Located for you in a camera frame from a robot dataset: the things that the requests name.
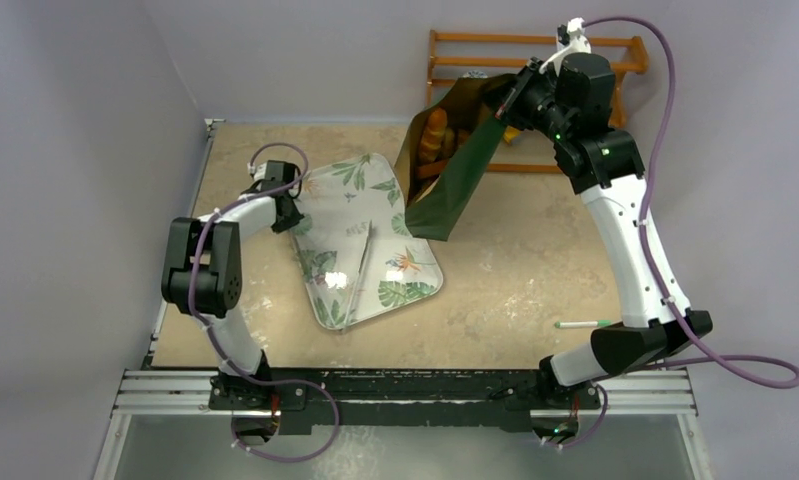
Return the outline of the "leaf pattern serving tray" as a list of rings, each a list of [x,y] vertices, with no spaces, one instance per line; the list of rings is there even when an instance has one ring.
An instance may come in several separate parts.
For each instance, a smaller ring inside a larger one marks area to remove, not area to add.
[[[349,326],[436,295],[443,273],[424,239],[405,225],[404,196],[388,160],[367,153],[309,172],[296,200],[305,216],[292,238],[318,324],[342,330],[363,247],[372,237]]]

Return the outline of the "metal tongs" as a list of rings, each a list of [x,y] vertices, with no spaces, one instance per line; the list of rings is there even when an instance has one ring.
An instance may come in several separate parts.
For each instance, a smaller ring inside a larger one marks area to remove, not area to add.
[[[356,276],[355,276],[354,282],[352,283],[352,287],[351,287],[351,290],[350,290],[350,295],[349,295],[349,298],[348,298],[347,310],[346,310],[346,313],[345,313],[345,319],[344,319],[342,327],[341,327],[342,330],[345,330],[346,328],[348,328],[353,323],[353,316],[354,316],[354,312],[355,312],[355,309],[356,309],[356,304],[358,302],[358,297],[359,297],[358,290],[359,290],[359,287],[361,286],[362,278],[363,278],[363,275],[364,275],[365,264],[366,264],[366,261],[367,261],[367,255],[368,255],[369,248],[370,248],[372,232],[373,232],[372,221],[367,221],[366,222],[366,232],[364,233],[364,236],[363,236],[363,247],[362,247],[362,250],[361,250],[361,256],[360,256],[360,259],[358,261],[357,270],[356,270]]]

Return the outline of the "green paper bag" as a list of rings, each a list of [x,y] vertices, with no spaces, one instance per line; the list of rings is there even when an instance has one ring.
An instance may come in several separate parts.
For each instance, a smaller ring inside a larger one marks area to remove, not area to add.
[[[405,225],[413,237],[446,241],[478,187],[502,141],[506,125],[494,117],[494,94],[514,76],[460,78],[438,101],[412,118],[395,163],[405,197]],[[415,178],[417,148],[427,117],[435,108],[447,112],[448,127],[468,138],[448,158],[445,170],[427,180]]]

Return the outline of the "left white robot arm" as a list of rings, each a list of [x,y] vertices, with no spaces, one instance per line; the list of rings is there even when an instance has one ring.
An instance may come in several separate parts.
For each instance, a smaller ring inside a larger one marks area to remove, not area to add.
[[[161,294],[191,316],[218,361],[212,387],[247,408],[267,405],[275,393],[264,351],[248,339],[238,303],[244,289],[242,243],[263,230],[283,233],[303,219],[295,199],[303,172],[270,160],[250,166],[252,184],[231,204],[200,217],[179,217],[169,228]]]

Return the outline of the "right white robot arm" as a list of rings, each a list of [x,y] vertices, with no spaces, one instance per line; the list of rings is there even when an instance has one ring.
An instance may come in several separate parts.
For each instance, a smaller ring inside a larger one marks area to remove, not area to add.
[[[594,330],[587,343],[542,359],[536,392],[551,407],[579,386],[674,355],[713,329],[694,310],[663,253],[646,204],[647,179],[636,140],[609,123],[615,74],[593,53],[564,57],[559,67],[530,59],[503,94],[495,116],[542,133],[574,193],[590,212],[614,274],[621,320]]]

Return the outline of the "fake baguette bread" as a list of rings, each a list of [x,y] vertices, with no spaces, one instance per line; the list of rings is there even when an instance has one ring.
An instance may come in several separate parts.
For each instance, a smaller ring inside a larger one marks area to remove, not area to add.
[[[447,112],[438,107],[427,117],[417,148],[420,163],[433,163],[440,154],[448,125]]]

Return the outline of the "orange fake bread slice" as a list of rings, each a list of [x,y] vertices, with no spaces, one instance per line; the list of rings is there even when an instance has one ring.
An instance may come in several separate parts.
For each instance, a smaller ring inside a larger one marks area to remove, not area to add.
[[[432,163],[418,165],[415,168],[415,178],[417,180],[427,180],[439,176],[448,165],[448,159],[441,159]]]

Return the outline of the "orange wooden shelf rack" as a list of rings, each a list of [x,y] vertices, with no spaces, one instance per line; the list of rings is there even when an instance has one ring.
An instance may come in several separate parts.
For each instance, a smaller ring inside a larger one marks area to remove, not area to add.
[[[450,77],[439,76],[438,71],[446,67],[469,67],[475,69],[484,67],[486,69],[508,69],[518,68],[523,62],[517,58],[506,58],[501,54],[492,57],[467,57],[467,56],[447,56],[437,51],[441,44],[483,44],[483,45],[554,45],[554,36],[539,35],[514,35],[514,34],[482,34],[482,33],[459,33],[432,30],[429,33],[428,63],[426,73],[426,101],[433,101],[434,91],[437,88],[446,88],[456,83],[458,76]],[[639,36],[631,38],[600,38],[595,37],[590,40],[594,49],[612,48],[619,49],[623,53],[618,59],[611,59],[610,65],[615,74],[614,93],[611,100],[611,114],[609,125],[614,128],[623,128],[628,120],[625,110],[622,90],[623,81],[627,74],[642,75],[647,72],[649,67],[649,57],[643,40]]]

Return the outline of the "small yellow object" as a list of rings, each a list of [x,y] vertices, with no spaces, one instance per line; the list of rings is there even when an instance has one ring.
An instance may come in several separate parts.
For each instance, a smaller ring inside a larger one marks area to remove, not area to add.
[[[521,135],[520,130],[513,127],[507,127],[503,133],[503,141],[507,145],[513,145],[520,135]]]

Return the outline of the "green white marker pen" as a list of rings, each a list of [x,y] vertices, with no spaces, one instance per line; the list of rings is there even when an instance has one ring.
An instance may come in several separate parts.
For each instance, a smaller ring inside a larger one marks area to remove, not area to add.
[[[573,322],[555,322],[556,329],[595,329],[612,325],[614,322],[609,320],[600,321],[573,321]]]

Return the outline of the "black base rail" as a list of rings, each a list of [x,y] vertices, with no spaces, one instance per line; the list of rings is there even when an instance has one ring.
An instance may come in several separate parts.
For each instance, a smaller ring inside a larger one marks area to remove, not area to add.
[[[317,426],[490,427],[568,438],[601,396],[582,384],[552,390],[532,369],[274,368],[259,386],[231,374],[209,380],[209,407],[252,417],[282,435]]]

